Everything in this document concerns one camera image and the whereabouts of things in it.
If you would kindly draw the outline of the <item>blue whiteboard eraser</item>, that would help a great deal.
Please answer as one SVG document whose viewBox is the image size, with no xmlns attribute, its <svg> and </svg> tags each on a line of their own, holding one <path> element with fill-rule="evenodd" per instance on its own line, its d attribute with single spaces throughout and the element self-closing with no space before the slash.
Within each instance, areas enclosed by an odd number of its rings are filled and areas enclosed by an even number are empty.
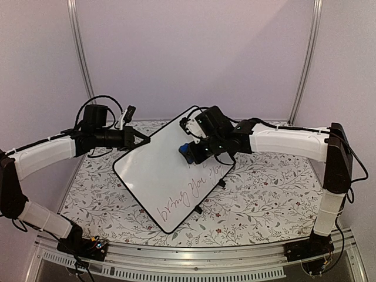
<svg viewBox="0 0 376 282">
<path fill-rule="evenodd" d="M 194 158 L 190 150 L 190 144 L 185 143 L 179 147 L 179 153 L 185 158 L 188 164 L 194 163 Z"/>
</svg>

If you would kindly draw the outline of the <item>white whiteboard black frame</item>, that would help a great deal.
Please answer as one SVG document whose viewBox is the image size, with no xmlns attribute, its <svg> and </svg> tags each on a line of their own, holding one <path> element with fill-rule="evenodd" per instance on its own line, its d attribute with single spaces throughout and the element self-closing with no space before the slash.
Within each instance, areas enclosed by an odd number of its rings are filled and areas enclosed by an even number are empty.
<svg viewBox="0 0 376 282">
<path fill-rule="evenodd" d="M 233 168 L 228 154 L 188 164 L 179 153 L 193 138 L 180 127 L 196 117 L 192 106 L 150 136 L 150 142 L 118 158 L 113 171 L 133 198 L 166 234 L 173 233 Z"/>
</svg>

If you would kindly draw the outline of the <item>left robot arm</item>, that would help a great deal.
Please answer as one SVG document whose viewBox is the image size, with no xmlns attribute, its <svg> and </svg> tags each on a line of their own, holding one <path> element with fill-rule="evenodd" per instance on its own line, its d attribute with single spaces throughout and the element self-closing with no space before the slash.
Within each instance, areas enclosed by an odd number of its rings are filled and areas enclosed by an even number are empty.
<svg viewBox="0 0 376 282">
<path fill-rule="evenodd" d="M 65 246 L 75 255 L 87 250 L 82 228 L 62 215 L 30 201 L 22 192 L 21 181 L 28 176 L 63 160 L 83 156 L 98 147 L 119 151 L 133 150 L 150 143 L 144 135 L 128 123 L 136 108 L 123 109 L 117 103 L 120 117 L 107 124 L 113 114 L 106 105 L 97 105 L 94 98 L 79 109 L 74 126 L 18 149 L 1 152 L 1 216 L 27 223 L 40 231 L 65 239 Z"/>
</svg>

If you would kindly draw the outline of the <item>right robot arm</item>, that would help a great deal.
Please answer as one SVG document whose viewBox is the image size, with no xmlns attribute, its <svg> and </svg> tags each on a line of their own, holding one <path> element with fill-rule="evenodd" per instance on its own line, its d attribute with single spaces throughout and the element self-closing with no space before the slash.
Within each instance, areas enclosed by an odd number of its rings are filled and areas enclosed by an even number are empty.
<svg viewBox="0 0 376 282">
<path fill-rule="evenodd" d="M 306 128 L 272 125 L 259 118 L 236 122 L 225 116 L 218 106 L 194 109 L 179 122 L 193 141 L 180 146 L 179 152 L 188 164 L 201 164 L 210 157 L 227 153 L 281 153 L 325 163 L 324 194 L 310 239 L 304 243 L 308 256 L 316 256 L 327 245 L 328 237 L 355 183 L 353 162 L 359 158 L 348 143 L 339 123 L 329 127 Z"/>
</svg>

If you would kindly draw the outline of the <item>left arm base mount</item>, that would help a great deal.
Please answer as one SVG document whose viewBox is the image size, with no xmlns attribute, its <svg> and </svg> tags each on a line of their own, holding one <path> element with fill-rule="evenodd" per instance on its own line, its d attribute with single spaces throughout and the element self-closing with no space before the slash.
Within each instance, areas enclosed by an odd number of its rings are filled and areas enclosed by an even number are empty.
<svg viewBox="0 0 376 282">
<path fill-rule="evenodd" d="M 108 252 L 108 243 L 107 239 L 100 239 L 99 236 L 86 239 L 81 233 L 71 233 L 67 238 L 59 239 L 57 250 L 85 259 L 104 261 Z"/>
</svg>

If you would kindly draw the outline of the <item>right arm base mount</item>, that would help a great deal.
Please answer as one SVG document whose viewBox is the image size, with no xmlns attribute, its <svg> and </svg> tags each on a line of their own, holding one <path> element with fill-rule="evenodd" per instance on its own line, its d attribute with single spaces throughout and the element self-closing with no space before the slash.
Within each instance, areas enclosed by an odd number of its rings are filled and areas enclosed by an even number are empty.
<svg viewBox="0 0 376 282">
<path fill-rule="evenodd" d="M 319 236 L 312 233 L 308 239 L 283 245 L 288 262 L 303 261 L 304 272 L 310 276 L 322 275 L 333 259 L 334 245 L 331 236 Z"/>
</svg>

